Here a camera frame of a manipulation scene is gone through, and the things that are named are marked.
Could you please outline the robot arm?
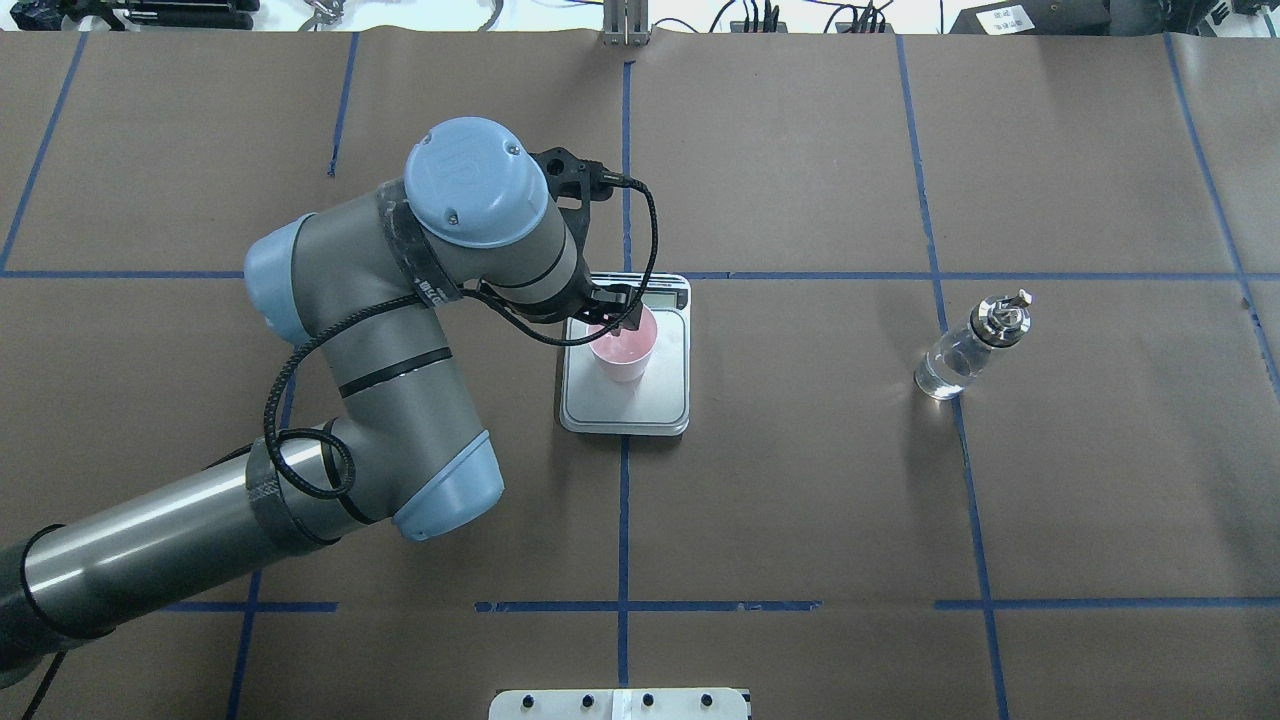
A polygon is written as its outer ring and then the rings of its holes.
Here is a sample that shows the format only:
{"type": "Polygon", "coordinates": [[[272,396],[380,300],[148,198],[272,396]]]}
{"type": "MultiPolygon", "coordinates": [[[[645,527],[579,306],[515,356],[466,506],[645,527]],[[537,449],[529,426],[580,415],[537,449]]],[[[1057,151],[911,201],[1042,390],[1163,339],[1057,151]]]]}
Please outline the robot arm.
{"type": "Polygon", "coordinates": [[[119,625],[390,521],[444,536],[504,489],[439,307],[471,299],[536,342],[573,319],[636,331],[636,284],[598,284],[590,206],[652,191],[481,117],[430,128],[401,177],[259,240],[246,291],[291,355],[259,437],[191,477],[3,551],[3,685],[119,625]]]}

